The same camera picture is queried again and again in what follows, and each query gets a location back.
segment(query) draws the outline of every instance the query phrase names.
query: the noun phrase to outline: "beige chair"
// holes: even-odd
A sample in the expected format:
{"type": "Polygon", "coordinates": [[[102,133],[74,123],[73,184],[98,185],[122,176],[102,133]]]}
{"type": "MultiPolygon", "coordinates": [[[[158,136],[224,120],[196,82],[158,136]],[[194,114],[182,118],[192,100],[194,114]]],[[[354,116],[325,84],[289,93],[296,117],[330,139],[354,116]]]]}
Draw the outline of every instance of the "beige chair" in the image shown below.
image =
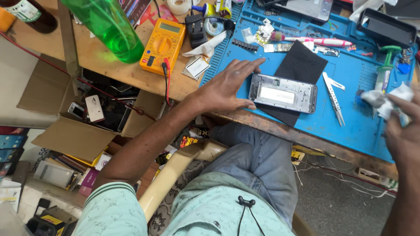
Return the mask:
{"type": "MultiPolygon", "coordinates": [[[[194,159],[213,161],[226,150],[225,145],[210,139],[200,140],[176,151],[139,200],[146,221],[149,222],[178,177],[194,159]]],[[[296,213],[293,215],[292,228],[298,236],[315,236],[312,229],[296,213]]]]}

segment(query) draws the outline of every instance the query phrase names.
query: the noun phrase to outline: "floor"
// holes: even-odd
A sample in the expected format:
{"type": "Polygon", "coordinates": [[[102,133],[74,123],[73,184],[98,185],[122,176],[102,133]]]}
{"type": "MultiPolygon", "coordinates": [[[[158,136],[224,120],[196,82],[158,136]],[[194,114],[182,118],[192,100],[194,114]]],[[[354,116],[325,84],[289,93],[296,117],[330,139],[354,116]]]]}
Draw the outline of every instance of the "floor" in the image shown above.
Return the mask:
{"type": "MultiPolygon", "coordinates": [[[[308,163],[316,163],[315,156],[305,157],[308,163]]],[[[299,201],[296,212],[310,225],[318,236],[379,236],[391,211],[394,198],[383,196],[375,198],[368,194],[358,192],[350,186],[361,187],[340,181],[333,176],[332,171],[316,168],[301,163],[297,166],[299,177],[303,186],[298,185],[299,201]]],[[[344,176],[365,188],[379,190],[371,192],[378,196],[383,191],[368,183],[344,176]]]]}

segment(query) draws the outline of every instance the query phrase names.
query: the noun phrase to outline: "black plastic tray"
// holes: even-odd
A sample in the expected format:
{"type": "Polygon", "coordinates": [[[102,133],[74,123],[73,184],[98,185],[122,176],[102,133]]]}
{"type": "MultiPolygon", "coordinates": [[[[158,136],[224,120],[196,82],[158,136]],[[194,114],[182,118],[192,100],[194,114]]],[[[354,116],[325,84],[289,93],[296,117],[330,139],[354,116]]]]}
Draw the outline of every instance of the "black plastic tray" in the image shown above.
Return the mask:
{"type": "Polygon", "coordinates": [[[417,29],[395,18],[366,8],[360,14],[357,30],[375,38],[380,45],[395,45],[408,49],[415,44],[417,29]]]}

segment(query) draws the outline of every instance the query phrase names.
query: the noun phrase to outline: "yellow multimeter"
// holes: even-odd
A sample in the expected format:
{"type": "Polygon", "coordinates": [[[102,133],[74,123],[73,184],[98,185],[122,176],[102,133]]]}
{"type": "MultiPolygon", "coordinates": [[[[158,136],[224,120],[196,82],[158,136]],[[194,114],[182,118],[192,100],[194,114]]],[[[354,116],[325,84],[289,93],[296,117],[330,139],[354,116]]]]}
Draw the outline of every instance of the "yellow multimeter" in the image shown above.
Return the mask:
{"type": "Polygon", "coordinates": [[[184,36],[185,25],[159,18],[144,49],[140,66],[146,71],[164,75],[162,62],[167,58],[172,72],[184,36]]]}

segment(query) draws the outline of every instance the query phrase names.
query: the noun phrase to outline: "blue jeans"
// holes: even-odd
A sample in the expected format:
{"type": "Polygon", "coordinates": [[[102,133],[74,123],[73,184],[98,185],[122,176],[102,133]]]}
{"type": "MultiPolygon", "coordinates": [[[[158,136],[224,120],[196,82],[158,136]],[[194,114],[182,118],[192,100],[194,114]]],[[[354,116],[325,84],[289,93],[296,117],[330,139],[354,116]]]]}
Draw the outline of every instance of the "blue jeans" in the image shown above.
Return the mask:
{"type": "Polygon", "coordinates": [[[291,143],[239,123],[213,128],[211,138],[230,148],[201,174],[217,171],[240,180],[260,194],[291,228],[297,203],[291,143]]]}

